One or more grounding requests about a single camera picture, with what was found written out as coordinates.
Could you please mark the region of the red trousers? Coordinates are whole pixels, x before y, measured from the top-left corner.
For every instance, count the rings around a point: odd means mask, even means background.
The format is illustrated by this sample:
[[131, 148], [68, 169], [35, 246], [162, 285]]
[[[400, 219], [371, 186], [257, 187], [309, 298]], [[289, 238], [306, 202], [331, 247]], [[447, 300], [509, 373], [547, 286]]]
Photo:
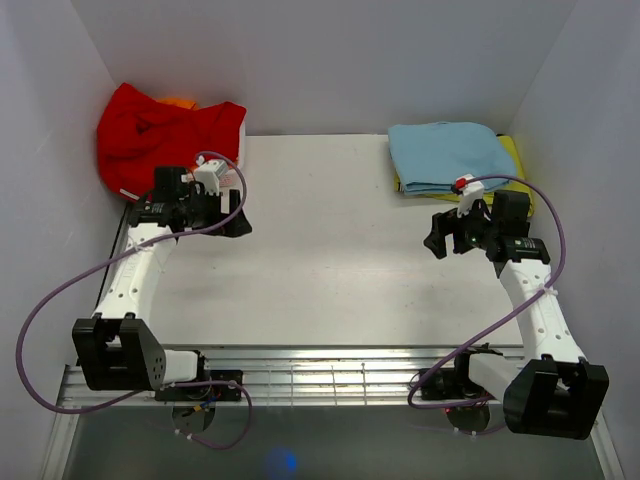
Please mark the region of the red trousers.
[[161, 103], [123, 83], [96, 130], [101, 180], [113, 193], [135, 201], [153, 188], [157, 167], [192, 170], [202, 151], [237, 162], [246, 113], [232, 102], [197, 109]]

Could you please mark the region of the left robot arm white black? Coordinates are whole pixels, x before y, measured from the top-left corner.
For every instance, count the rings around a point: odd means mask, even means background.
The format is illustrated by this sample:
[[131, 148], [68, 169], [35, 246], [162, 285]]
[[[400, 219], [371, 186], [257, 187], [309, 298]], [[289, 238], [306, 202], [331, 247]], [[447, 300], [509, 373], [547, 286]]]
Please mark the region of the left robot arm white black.
[[152, 189], [135, 203], [125, 229], [123, 258], [89, 318], [72, 339], [92, 390], [158, 390], [177, 383], [190, 399], [205, 397], [212, 376], [196, 351], [167, 349], [151, 328], [152, 300], [178, 234], [238, 238], [251, 233], [237, 189], [222, 192], [223, 159], [199, 160], [194, 170], [158, 167]]

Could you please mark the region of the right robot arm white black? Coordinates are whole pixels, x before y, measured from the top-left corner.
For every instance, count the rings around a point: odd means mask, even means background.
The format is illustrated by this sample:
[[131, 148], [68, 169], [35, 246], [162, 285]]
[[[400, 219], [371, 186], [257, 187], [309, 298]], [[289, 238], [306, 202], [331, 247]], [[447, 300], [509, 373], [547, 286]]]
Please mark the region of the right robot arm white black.
[[524, 365], [517, 367], [488, 344], [473, 344], [454, 357], [452, 368], [436, 374], [420, 388], [423, 399], [455, 399], [450, 421], [471, 428], [488, 424], [485, 413], [463, 420], [462, 414], [490, 396], [502, 405], [513, 433], [586, 439], [594, 426], [609, 387], [601, 365], [590, 363], [569, 332], [551, 278], [544, 242], [529, 234], [527, 194], [495, 192], [483, 199], [480, 184], [455, 188], [459, 205], [432, 218], [425, 246], [439, 259], [446, 256], [446, 238], [453, 251], [484, 251], [516, 309], [524, 348]]

